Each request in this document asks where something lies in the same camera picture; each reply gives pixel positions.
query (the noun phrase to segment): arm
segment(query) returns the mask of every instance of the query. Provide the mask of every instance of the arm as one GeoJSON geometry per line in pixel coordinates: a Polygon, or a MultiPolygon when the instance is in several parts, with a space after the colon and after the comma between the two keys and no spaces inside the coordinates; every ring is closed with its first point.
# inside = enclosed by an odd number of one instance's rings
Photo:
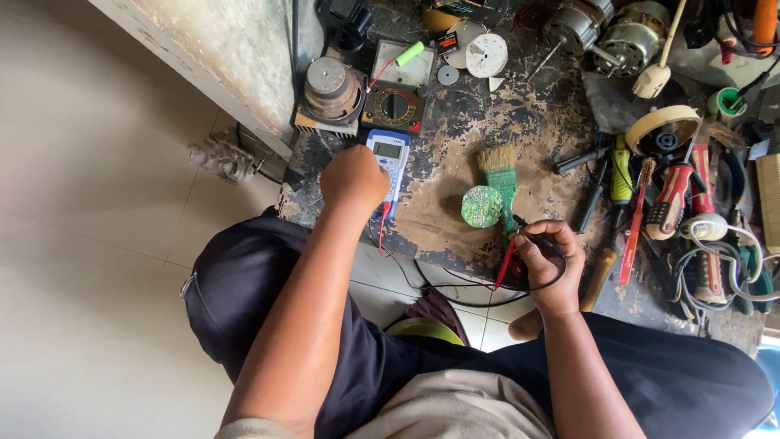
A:
{"type": "Polygon", "coordinates": [[[644,438],[580,314],[577,289],[585,252],[563,221],[530,224],[518,233],[516,244],[528,266],[532,287],[552,280],[562,261],[545,258],[527,237],[529,234],[544,234],[550,241],[558,242],[569,264],[558,282],[533,293],[544,321],[552,413],[558,437],[644,438]]]}
{"type": "Polygon", "coordinates": [[[222,426],[265,418],[300,437],[314,435],[339,356],[355,247],[389,184],[374,154],[361,145],[325,168],[325,207],[249,350],[222,426]]]}

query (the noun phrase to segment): green battery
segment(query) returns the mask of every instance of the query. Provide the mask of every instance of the green battery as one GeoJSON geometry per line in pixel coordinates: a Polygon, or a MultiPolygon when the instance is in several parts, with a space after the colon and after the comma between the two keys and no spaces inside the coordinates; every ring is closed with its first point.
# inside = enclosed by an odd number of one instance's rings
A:
{"type": "Polygon", "coordinates": [[[425,46],[423,46],[423,42],[418,41],[413,45],[409,46],[408,48],[406,48],[406,50],[401,52],[401,55],[396,56],[395,59],[393,59],[393,61],[395,62],[396,65],[398,65],[398,67],[403,66],[404,64],[409,62],[410,59],[419,55],[420,52],[422,52],[423,50],[425,50],[425,46]]]}

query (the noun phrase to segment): table surface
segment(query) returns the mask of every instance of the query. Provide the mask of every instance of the table surface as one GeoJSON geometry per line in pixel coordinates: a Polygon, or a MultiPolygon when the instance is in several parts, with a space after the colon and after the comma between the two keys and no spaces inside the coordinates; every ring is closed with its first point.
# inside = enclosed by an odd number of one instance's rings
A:
{"type": "MultiPolygon", "coordinates": [[[[358,70],[371,71],[380,38],[407,42],[431,39],[415,2],[374,0],[367,5],[374,14],[371,41],[356,54],[336,55],[358,70]]],[[[426,116],[419,137],[412,140],[395,219],[385,223],[382,244],[391,252],[493,278],[502,256],[499,226],[469,226],[460,215],[460,200],[471,187],[484,184],[475,153],[498,145],[511,145],[517,153],[519,191],[512,205],[514,213],[529,222],[575,219],[584,191],[593,183],[594,165],[565,176],[555,175],[551,167],[593,148],[595,122],[580,79],[580,59],[556,55],[529,84],[525,78],[548,46],[536,32],[511,31],[512,18],[520,7],[512,5],[494,29],[509,48],[509,61],[499,74],[507,79],[497,91],[490,92],[487,79],[472,77],[465,70],[454,84],[439,84],[435,72],[445,62],[437,58],[426,116]]],[[[336,153],[365,142],[366,135],[363,129],[357,139],[346,140],[325,132],[301,133],[284,176],[279,205],[282,217],[312,227],[324,204],[320,172],[336,153]]],[[[602,197],[590,227],[578,236],[591,262],[610,240],[608,227],[602,223],[609,207],[607,198],[602,197]]],[[[371,226],[376,233],[378,223],[371,222],[371,226]]],[[[375,244],[368,229],[361,241],[375,244]]],[[[592,273],[591,266],[589,263],[584,280],[592,273]]],[[[594,312],[668,332],[712,336],[754,352],[763,326],[761,316],[726,311],[699,328],[667,312],[642,248],[635,266],[638,269],[627,287],[619,286],[613,274],[594,312]]]]}

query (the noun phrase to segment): beige shirt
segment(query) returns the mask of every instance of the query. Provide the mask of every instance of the beige shirt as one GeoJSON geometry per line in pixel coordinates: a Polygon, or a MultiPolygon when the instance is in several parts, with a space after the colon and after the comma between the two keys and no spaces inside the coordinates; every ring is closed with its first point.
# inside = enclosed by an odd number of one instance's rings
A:
{"type": "MultiPolygon", "coordinates": [[[[552,423],[514,381],[495,373],[451,369],[414,377],[373,420],[346,439],[552,439],[552,423]]],[[[296,439],[268,419],[239,419],[214,439],[296,439]]]]}

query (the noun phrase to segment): hand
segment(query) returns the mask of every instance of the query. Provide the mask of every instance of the hand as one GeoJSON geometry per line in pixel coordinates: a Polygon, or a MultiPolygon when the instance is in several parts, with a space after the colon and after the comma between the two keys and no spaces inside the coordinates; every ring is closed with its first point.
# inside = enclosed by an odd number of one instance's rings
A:
{"type": "Polygon", "coordinates": [[[355,145],[337,154],[325,167],[320,189],[328,207],[349,211],[365,222],[390,190],[390,175],[369,148],[355,145]]]}
{"type": "Polygon", "coordinates": [[[565,221],[543,219],[518,230],[515,244],[520,257],[528,266],[528,280],[531,287],[547,284],[558,276],[563,260],[556,255],[546,255],[528,237],[542,234],[551,243],[557,244],[568,264],[566,273],[549,287],[532,291],[531,298],[543,317],[564,316],[580,311],[580,287],[585,251],[577,244],[574,232],[565,221]]]}

